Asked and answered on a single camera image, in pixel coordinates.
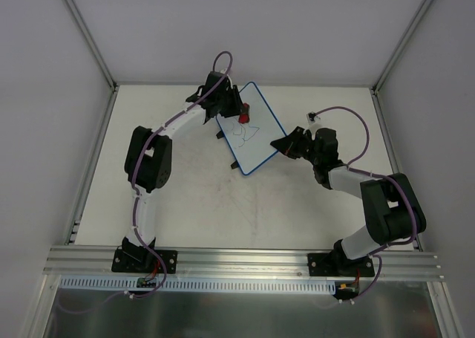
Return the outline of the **red bone-shaped eraser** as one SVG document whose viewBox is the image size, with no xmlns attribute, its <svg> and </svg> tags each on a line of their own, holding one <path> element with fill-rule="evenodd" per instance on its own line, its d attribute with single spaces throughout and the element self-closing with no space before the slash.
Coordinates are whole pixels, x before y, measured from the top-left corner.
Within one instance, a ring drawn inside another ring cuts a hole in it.
<svg viewBox="0 0 475 338">
<path fill-rule="evenodd" d="M 240 109 L 240 114 L 238 118 L 239 124 L 246 124 L 250 121 L 250 105 L 248 103 L 243 103 Z"/>
</svg>

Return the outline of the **blue-framed whiteboard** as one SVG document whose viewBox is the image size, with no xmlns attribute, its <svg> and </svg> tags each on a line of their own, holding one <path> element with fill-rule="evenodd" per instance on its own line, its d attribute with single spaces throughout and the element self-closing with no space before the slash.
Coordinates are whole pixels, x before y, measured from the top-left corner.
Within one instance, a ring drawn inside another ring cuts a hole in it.
<svg viewBox="0 0 475 338">
<path fill-rule="evenodd" d="M 217 124 L 245 176 L 252 174 L 278 152 L 270 142 L 285 137 L 284 127 L 255 82 L 240 89 L 240 98 L 250 105 L 250 121 L 239 124 L 238 117 L 217 116 Z"/>
</svg>

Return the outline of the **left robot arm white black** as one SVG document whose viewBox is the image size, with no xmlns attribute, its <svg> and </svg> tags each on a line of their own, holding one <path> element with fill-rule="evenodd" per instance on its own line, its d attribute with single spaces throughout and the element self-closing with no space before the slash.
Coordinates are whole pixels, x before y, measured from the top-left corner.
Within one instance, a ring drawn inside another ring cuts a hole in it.
<svg viewBox="0 0 475 338">
<path fill-rule="evenodd" d="M 157 130 L 138 126 L 132 133 L 124 170 L 133 191 L 131 230 L 122 240 L 126 259 L 139 271 L 155 262 L 157 196 L 171 176 L 173 141 L 210 119 L 245 114 L 236 85 L 225 73 L 211 71 L 186 99 L 183 109 Z"/>
</svg>

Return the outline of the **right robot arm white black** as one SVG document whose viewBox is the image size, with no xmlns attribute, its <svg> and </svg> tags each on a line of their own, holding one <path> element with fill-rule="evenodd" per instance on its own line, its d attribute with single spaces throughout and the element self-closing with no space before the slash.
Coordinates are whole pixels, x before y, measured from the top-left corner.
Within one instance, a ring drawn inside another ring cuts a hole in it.
<svg viewBox="0 0 475 338">
<path fill-rule="evenodd" d="M 378 175 L 345 164 L 339 158 L 336 131 L 321 128 L 311 134 L 296 127 L 270 145 L 288 158 L 309 161 L 316 181 L 324 188 L 361 199 L 364 226 L 334 243 L 322 260 L 337 273 L 349 275 L 362 259 L 387 247 L 409 244 L 426 230 L 425 214 L 407 176 Z"/>
</svg>

